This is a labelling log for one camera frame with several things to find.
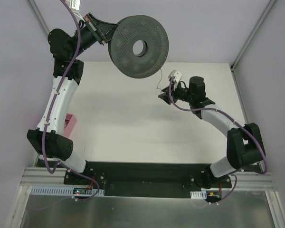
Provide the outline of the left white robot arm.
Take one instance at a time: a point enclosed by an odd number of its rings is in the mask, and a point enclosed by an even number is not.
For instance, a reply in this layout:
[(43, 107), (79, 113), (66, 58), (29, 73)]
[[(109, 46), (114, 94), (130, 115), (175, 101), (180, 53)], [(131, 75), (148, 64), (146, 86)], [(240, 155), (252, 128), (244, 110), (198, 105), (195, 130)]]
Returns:
[(28, 130), (27, 139), (44, 160), (54, 159), (75, 171), (74, 178), (81, 185), (90, 181), (91, 173), (85, 169), (86, 160), (74, 152), (73, 141), (64, 136), (67, 111), (83, 75), (84, 63), (77, 56), (96, 42), (109, 43), (117, 27), (88, 13), (76, 23), (73, 36), (56, 28), (47, 37), (54, 58), (53, 87), (43, 117), (35, 130)]

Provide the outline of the black cable spool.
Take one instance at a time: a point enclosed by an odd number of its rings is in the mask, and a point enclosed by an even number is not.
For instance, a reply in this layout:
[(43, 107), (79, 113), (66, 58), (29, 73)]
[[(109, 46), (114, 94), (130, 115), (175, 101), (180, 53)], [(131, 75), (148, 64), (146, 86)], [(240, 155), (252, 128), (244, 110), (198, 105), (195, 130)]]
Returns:
[(169, 39), (156, 19), (146, 15), (129, 16), (118, 22), (108, 51), (119, 71), (142, 79), (161, 69), (168, 56)]

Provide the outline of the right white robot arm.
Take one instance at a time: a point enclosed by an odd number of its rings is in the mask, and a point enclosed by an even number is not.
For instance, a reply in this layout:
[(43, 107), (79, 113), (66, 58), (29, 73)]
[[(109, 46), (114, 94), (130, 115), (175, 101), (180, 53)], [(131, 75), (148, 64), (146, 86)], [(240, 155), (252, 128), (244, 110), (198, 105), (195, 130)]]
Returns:
[(226, 175), (241, 169), (249, 169), (257, 162), (266, 162), (266, 153), (260, 129), (255, 123), (240, 123), (222, 111), (206, 96), (204, 79), (190, 78), (189, 84), (182, 81), (179, 71), (168, 76), (169, 85), (162, 89), (159, 98), (184, 112), (191, 112), (199, 119), (211, 124), (227, 139), (226, 156), (209, 165), (195, 183), (206, 189), (216, 187)]

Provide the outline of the pink plastic box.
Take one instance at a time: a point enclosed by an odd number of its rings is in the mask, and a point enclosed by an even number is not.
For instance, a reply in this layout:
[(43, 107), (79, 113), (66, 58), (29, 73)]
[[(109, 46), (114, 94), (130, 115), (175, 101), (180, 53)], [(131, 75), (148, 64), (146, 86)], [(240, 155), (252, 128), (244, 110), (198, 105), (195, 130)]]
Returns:
[(66, 114), (65, 123), (64, 123), (64, 134), (63, 136), (69, 138), (75, 125), (77, 123), (77, 118), (73, 114)]

